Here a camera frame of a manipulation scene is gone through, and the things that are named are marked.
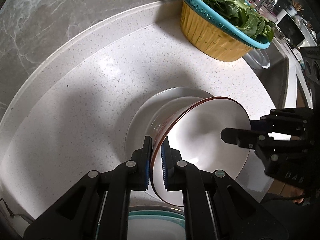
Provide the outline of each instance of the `silver screw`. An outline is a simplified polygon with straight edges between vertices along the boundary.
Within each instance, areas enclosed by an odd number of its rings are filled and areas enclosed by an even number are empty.
[[[177,165],[179,167],[185,167],[185,166],[187,166],[187,162],[184,160],[180,160],[180,161],[177,161]]]
[[[95,178],[98,176],[98,172],[97,171],[89,171],[88,172],[88,177],[89,178]]]
[[[259,136],[258,136],[258,139],[259,139],[260,141],[263,141],[265,138],[266,138],[266,137],[265,137],[264,135],[259,135]]]
[[[223,170],[217,170],[214,173],[218,178],[223,178],[225,176],[225,172]]]
[[[125,165],[127,165],[127,167],[134,167],[136,165],[136,162],[135,161],[127,161],[127,163]]]
[[[279,156],[277,154],[273,154],[271,155],[270,159],[273,161],[273,162],[276,162],[278,159],[279,159]]]

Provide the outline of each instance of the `leafy green vegetable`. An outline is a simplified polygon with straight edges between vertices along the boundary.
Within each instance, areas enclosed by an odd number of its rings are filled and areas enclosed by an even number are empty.
[[[275,24],[247,5],[245,0],[201,0],[231,24],[258,42],[272,41]]]

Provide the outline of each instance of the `kitchen sink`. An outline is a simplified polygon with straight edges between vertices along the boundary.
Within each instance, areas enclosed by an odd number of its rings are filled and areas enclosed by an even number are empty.
[[[269,57],[270,67],[252,70],[265,87],[275,107],[284,108],[288,84],[288,57],[274,41],[264,51]],[[250,65],[250,62],[246,60],[246,55],[243,58]]]

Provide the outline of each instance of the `white speckled countertop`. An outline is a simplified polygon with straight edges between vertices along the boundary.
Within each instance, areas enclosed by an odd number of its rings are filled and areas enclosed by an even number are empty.
[[[185,39],[180,10],[180,0],[169,0],[108,18],[30,76],[0,123],[2,195],[13,212],[36,218],[83,174],[125,161],[132,117],[162,90],[188,86],[230,97],[251,119],[274,108],[242,58],[221,62]],[[253,196],[258,192],[257,199],[272,182],[252,152],[237,179]],[[133,193],[131,201],[162,204],[144,192]]]

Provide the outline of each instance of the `bowl rim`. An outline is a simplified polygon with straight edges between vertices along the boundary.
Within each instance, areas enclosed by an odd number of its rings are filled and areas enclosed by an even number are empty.
[[[247,117],[248,117],[248,120],[250,120],[250,117],[247,113],[247,111],[244,109],[244,107],[238,103],[236,100],[232,99],[232,98],[228,98],[228,97],[210,97],[210,98],[205,98],[201,101],[198,101],[196,103],[194,103],[193,105],[191,105],[190,107],[188,107],[186,110],[184,110],[171,124],[170,126],[167,128],[167,130],[165,131],[164,135],[160,138],[157,146],[156,146],[156,150],[155,151],[152,151],[152,154],[151,155],[151,159],[150,159],[150,168],[149,168],[149,177],[150,177],[150,183],[151,183],[151,186],[152,186],[152,189],[153,191],[155,192],[155,194],[157,195],[157,197],[162,200],[163,202],[171,205],[171,206],[176,206],[176,205],[172,205],[171,203],[167,202],[166,200],[164,200],[160,195],[159,193],[157,192],[156,190],[156,187],[153,183],[153,168],[154,168],[154,164],[155,164],[155,160],[156,160],[156,156],[157,156],[157,153],[159,152],[159,149],[164,141],[164,139],[167,137],[168,133],[170,132],[170,130],[173,128],[173,126],[175,126],[175,124],[186,114],[188,113],[190,110],[192,110],[193,108],[195,108],[196,106],[199,106],[200,104],[202,103],[205,103],[205,102],[208,102],[208,101],[211,101],[211,100],[215,100],[215,99],[226,99],[226,100],[231,100],[235,103],[237,103],[239,106],[241,106],[241,108],[244,110],[244,112],[246,113]],[[246,158],[246,161],[248,159],[248,156],[249,156],[249,152],[250,152],[250,149],[248,149],[248,155],[247,155],[247,158]]]

